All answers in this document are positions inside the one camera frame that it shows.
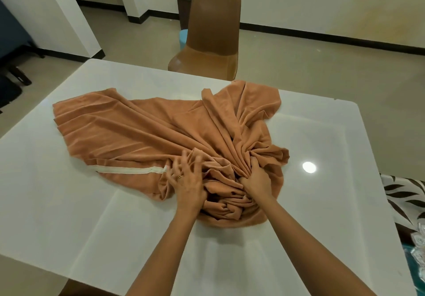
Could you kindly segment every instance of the brown chair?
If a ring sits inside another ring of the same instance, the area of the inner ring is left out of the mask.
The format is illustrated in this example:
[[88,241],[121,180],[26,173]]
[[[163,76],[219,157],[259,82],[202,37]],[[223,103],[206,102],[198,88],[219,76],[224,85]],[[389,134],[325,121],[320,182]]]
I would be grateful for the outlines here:
[[240,19],[241,0],[192,0],[186,46],[168,71],[234,80]]

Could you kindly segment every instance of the orange fabric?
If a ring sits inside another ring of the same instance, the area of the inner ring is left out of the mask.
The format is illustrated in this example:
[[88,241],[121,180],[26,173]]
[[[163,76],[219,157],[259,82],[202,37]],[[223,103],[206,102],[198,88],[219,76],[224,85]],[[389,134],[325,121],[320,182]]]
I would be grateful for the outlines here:
[[[275,197],[283,185],[281,166],[289,153],[272,144],[264,122],[279,106],[277,89],[234,81],[215,95],[204,89],[202,100],[127,100],[111,88],[53,108],[70,155],[87,165],[164,167],[184,149],[191,152],[190,164],[202,155],[209,194],[198,218],[215,227],[234,228],[267,219],[238,181],[251,174],[250,156],[270,176]],[[165,174],[99,174],[155,200],[174,193]]]

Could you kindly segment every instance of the tiled floor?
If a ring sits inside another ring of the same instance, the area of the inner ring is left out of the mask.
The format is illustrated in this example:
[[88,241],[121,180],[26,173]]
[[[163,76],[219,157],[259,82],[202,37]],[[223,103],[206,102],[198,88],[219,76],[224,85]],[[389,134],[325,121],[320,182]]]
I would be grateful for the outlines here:
[[[82,8],[105,60],[167,69],[179,51],[178,21],[129,23],[120,12]],[[30,57],[34,81],[3,109],[0,136],[80,63]],[[241,31],[238,79],[359,105],[382,173],[425,180],[425,57]]]

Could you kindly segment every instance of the finger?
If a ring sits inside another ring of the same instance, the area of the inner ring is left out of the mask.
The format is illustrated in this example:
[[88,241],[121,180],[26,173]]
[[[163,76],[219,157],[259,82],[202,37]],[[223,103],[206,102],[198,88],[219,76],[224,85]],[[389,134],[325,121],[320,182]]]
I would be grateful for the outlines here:
[[260,168],[260,165],[258,164],[258,159],[251,156],[251,169],[256,170],[258,168]]
[[168,182],[174,187],[176,188],[177,186],[177,181],[175,179],[173,179],[171,172],[167,171],[167,173],[165,173],[165,176],[167,177]]
[[193,167],[193,173],[196,176],[201,175],[201,172],[202,172],[201,160],[202,160],[202,157],[199,156],[199,155],[195,158],[195,165]]
[[180,170],[180,158],[176,158],[173,161],[173,175],[179,176],[182,174],[182,171]]
[[190,167],[187,163],[187,153],[186,153],[186,151],[183,151],[181,165],[182,165],[183,174],[190,174],[191,173]]

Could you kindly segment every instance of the blue stool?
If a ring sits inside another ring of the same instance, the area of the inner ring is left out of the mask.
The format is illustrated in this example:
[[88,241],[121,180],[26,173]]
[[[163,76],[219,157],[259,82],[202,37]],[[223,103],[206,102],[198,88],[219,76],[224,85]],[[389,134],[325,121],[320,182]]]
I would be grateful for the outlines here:
[[178,36],[178,40],[180,41],[180,50],[183,50],[184,46],[186,45],[186,40],[187,40],[187,29],[180,31],[180,34]]

